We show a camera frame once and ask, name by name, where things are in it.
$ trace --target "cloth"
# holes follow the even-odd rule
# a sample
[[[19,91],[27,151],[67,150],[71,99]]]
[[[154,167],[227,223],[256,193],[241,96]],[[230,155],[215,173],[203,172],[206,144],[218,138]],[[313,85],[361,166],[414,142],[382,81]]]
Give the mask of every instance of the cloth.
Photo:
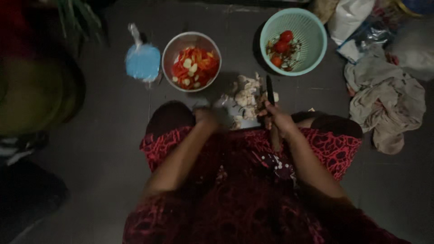
[[[404,132],[422,124],[425,90],[388,63],[384,51],[374,45],[356,65],[345,67],[348,86],[356,93],[350,102],[350,119],[363,132],[374,129],[373,142],[378,151],[397,154],[404,146]]]
[[[190,130],[182,127],[160,137],[146,135],[141,150],[151,171]],[[320,161],[340,180],[361,140],[318,129],[301,131]],[[148,198],[128,216],[123,243],[407,243],[357,209],[344,215],[333,212],[324,226],[296,195],[288,148],[282,146],[274,154],[268,138],[264,130],[211,137],[181,189]]]

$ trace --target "basket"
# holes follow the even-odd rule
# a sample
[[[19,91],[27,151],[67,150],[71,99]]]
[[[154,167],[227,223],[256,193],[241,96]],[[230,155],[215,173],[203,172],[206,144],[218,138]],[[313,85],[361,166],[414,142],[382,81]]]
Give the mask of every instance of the basket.
[[[269,41],[276,42],[285,30],[291,30],[293,41],[301,47],[292,56],[292,71],[284,71],[273,65],[266,53]],[[265,23],[260,36],[260,49],[265,62],[279,74],[299,76],[314,69],[324,57],[327,49],[327,34],[321,21],[311,12],[300,8],[284,9]]]

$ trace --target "tile floor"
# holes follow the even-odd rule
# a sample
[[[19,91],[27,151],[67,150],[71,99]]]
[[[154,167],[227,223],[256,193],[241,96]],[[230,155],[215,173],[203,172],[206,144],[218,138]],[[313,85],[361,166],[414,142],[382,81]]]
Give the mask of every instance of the tile floor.
[[[151,92],[126,76],[124,57],[133,40],[127,24],[135,22],[148,39],[164,49],[176,34],[186,30],[209,35],[222,52],[220,80],[238,74],[265,75],[256,62],[252,39],[258,27],[277,9],[154,3],[119,0],[107,8],[109,46],[88,43],[79,65],[86,77],[87,95],[82,111],[68,124],[51,132],[49,146],[35,155],[45,169],[60,176],[71,198],[60,211],[36,225],[19,243],[111,244],[121,243],[123,225],[150,175],[145,156],[138,150],[149,116],[162,103],[181,100],[188,106],[215,97],[208,92],[188,96],[162,80]],[[348,116],[345,61],[329,40],[324,60],[308,74],[272,76],[288,112],[315,108]],[[434,89],[427,88],[427,113],[419,130],[405,134],[406,146],[394,156],[363,142],[342,185],[354,203],[381,227],[413,243],[433,243],[433,136]]]

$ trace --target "peeled garlic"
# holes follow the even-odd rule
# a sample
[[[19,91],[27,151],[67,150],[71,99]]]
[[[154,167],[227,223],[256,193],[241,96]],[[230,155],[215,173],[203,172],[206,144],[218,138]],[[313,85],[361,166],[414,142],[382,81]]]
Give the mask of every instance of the peeled garlic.
[[[192,65],[189,69],[190,72],[196,72],[197,71],[197,63],[195,63],[194,65]]]
[[[184,63],[182,64],[182,66],[184,66],[184,68],[189,69],[191,67],[191,63],[192,60],[191,59],[185,59]]]
[[[190,84],[190,79],[184,79],[182,81],[182,83],[184,83],[184,85],[188,86]]]

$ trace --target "tomato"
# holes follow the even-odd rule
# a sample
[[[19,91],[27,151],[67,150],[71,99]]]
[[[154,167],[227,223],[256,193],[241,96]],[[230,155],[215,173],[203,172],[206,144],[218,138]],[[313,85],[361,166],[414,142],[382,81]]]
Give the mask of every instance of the tomato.
[[[278,41],[274,44],[274,50],[278,53],[283,53],[288,49],[288,43],[283,41]]]
[[[271,59],[271,63],[274,64],[277,68],[280,68],[280,66],[282,65],[282,59],[275,56]]]
[[[290,30],[286,30],[280,34],[280,40],[286,43],[290,42],[293,38],[293,32]]]

